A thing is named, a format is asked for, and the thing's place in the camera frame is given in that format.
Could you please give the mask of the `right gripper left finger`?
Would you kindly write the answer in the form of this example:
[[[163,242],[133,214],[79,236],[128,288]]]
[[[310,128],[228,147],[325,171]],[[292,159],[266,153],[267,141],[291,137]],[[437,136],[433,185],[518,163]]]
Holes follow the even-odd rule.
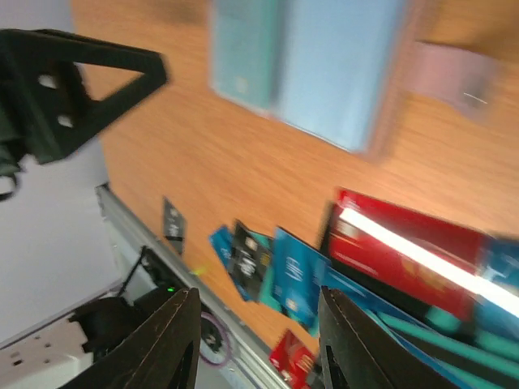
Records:
[[[181,289],[111,353],[63,387],[193,388],[199,360],[200,321],[199,290]]]

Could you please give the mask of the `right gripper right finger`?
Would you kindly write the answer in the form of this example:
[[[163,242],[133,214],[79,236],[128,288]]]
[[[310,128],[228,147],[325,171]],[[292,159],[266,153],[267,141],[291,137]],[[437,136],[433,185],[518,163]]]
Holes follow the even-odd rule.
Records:
[[[325,387],[456,387],[405,350],[342,291],[323,287],[318,312]]]

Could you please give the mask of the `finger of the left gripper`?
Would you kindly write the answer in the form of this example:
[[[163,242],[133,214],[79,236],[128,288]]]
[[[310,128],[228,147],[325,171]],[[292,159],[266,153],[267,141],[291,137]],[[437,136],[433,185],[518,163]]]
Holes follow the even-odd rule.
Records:
[[[84,85],[82,64],[135,71],[103,100]],[[58,30],[1,31],[1,162],[25,155],[61,160],[166,84],[160,54]]]

